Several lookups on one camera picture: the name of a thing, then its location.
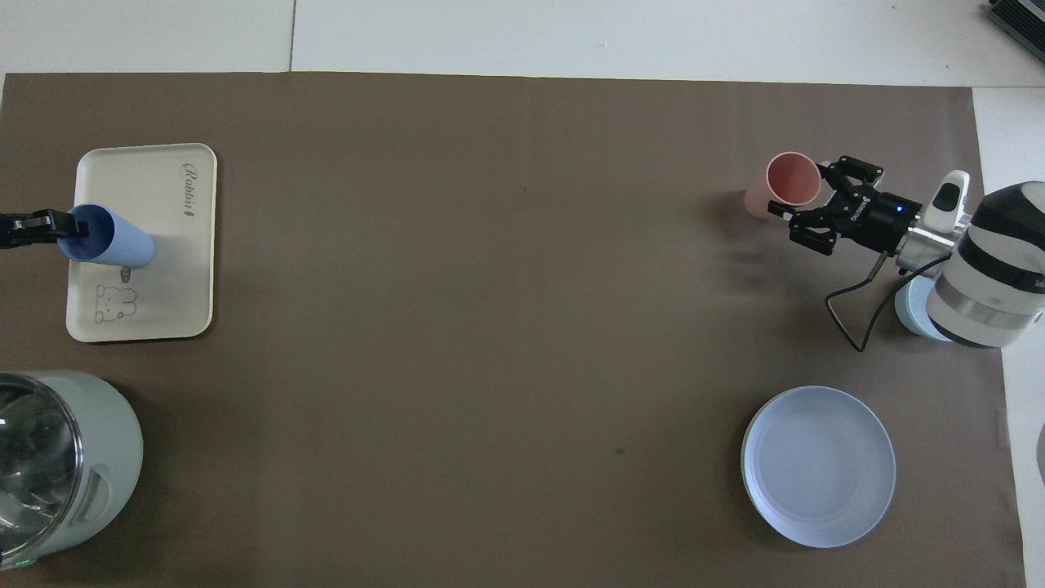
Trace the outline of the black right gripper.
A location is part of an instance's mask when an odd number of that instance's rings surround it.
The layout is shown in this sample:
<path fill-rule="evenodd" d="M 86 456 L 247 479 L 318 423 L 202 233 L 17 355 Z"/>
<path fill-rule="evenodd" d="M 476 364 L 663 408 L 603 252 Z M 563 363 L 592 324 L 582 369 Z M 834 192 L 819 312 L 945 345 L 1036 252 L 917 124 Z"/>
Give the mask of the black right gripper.
<path fill-rule="evenodd" d="M 878 253 L 897 253 L 914 224 L 914 201 L 878 190 L 885 168 L 850 155 L 822 161 L 817 168 L 828 186 L 825 203 L 853 194 L 855 202 L 811 209 L 769 202 L 767 212 L 787 222 L 790 241 L 832 256 L 842 235 Z"/>

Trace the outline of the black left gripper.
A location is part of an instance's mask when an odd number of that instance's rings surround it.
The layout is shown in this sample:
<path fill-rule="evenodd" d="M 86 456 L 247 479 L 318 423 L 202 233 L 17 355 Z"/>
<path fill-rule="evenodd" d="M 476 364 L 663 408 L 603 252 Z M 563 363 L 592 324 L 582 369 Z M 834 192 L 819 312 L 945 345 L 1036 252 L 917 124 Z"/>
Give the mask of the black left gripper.
<path fill-rule="evenodd" d="M 31 217 L 31 234 L 24 231 L 23 221 Z M 59 241 L 59 239 L 88 238 L 89 226 L 76 220 L 74 215 L 55 209 L 42 209 L 33 215 L 28 213 L 1 213 L 1 249 L 27 246 L 34 241 Z"/>

